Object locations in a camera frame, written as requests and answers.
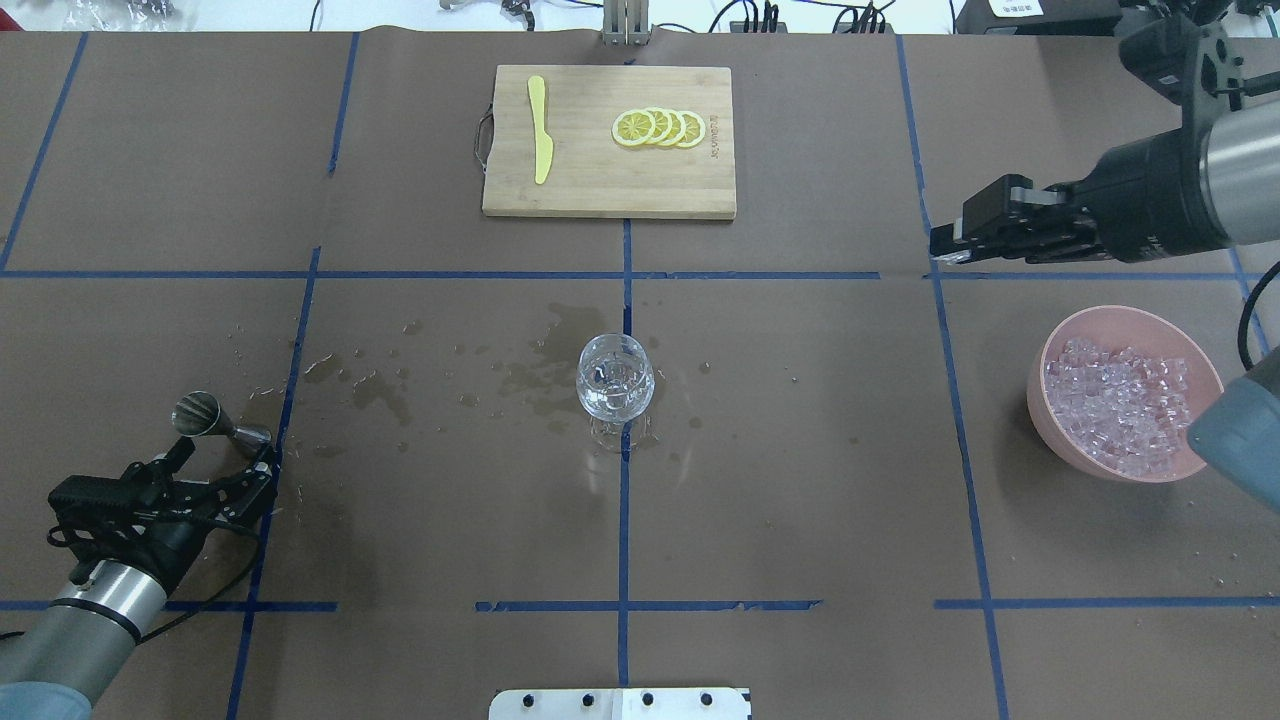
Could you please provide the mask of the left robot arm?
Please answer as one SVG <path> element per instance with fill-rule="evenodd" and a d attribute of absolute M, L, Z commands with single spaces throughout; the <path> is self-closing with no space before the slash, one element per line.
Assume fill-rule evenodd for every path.
<path fill-rule="evenodd" d="M 271 443 L 210 482 L 178 477 L 193 452 L 183 437 L 116 478 L 70 475 L 50 492 L 46 539 L 69 550 L 76 566 L 32 628 L 3 639 L 5 719 L 90 717 L 134 650 L 175 628 L 157 619 L 207 538 L 257 538 L 276 497 Z"/>

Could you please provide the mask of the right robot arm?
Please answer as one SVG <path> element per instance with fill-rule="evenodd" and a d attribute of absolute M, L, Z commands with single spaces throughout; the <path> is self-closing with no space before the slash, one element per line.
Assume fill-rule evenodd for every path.
<path fill-rule="evenodd" d="M 1082 179 L 1046 187 L 1019 174 L 991 181 L 951 222 L 928 229 L 929 255 L 963 265 L 1148 263 L 1277 240 L 1277 104 L 1225 111 L 1202 126 L 1103 152 Z M 1236 323 L 1243 377 L 1190 424 L 1190 447 L 1210 468 L 1277 509 L 1277 352 L 1251 355 L 1248 333 L 1270 266 Z"/>

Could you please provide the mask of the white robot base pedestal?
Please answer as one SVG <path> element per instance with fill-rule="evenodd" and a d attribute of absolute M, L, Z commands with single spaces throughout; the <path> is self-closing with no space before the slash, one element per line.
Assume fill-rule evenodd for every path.
<path fill-rule="evenodd" d="M 508 689 L 489 719 L 751 719 L 748 689 L 732 687 Z"/>

